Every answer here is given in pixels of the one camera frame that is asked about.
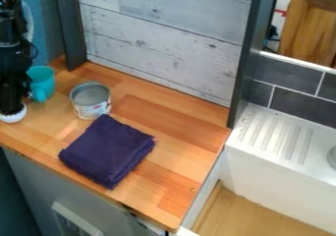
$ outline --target gray tile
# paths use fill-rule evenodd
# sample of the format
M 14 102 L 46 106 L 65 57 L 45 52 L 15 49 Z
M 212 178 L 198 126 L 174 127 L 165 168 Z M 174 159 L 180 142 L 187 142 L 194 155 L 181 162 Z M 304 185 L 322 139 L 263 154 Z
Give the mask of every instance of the gray tile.
M 336 128 L 336 103 L 276 88 L 270 108 Z
M 336 101 L 336 75 L 325 74 L 318 96 Z
M 249 102 L 267 107 L 273 86 L 253 81 L 250 88 Z
M 322 72 L 260 56 L 254 78 L 288 89 L 315 94 Z

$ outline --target white wall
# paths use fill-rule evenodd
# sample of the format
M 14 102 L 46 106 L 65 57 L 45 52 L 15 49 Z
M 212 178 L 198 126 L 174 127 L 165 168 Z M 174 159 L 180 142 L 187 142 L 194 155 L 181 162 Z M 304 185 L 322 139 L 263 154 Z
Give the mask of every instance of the white wall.
M 229 106 L 251 0 L 80 0 L 89 60 Z

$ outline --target cabinet door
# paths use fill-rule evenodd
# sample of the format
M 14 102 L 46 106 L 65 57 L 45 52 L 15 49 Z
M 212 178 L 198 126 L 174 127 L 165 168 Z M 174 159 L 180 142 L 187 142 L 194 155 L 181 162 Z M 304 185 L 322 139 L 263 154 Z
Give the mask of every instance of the cabinet door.
M 77 184 L 11 151 L 6 156 L 43 236 L 59 236 L 52 204 L 57 202 L 92 224 L 105 236 L 156 236 L 137 219 Z
M 40 235 L 24 195 L 1 148 L 0 235 Z

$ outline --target wooden floor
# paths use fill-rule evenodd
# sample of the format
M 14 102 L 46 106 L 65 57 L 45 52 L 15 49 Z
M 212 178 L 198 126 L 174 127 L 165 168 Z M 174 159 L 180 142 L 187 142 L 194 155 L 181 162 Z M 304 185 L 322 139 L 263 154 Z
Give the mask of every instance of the wooden floor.
M 200 236 L 321 236 L 331 235 L 296 219 L 259 206 L 218 182 L 196 223 Z

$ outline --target wooden countertop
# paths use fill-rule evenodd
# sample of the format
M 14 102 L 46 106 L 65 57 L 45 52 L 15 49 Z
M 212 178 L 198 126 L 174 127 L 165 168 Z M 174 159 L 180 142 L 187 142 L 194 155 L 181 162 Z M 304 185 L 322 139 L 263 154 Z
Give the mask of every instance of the wooden countertop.
M 225 128 L 229 109 L 92 63 L 72 73 L 61 63 L 53 66 L 55 95 L 46 103 L 29 103 L 21 122 L 0 123 L 1 145 L 176 231 L 230 133 Z M 155 149 L 113 191 L 67 168 L 57 157 L 91 123 L 74 115 L 68 98 L 73 86 L 86 81 L 110 87 L 111 116 L 157 140 Z

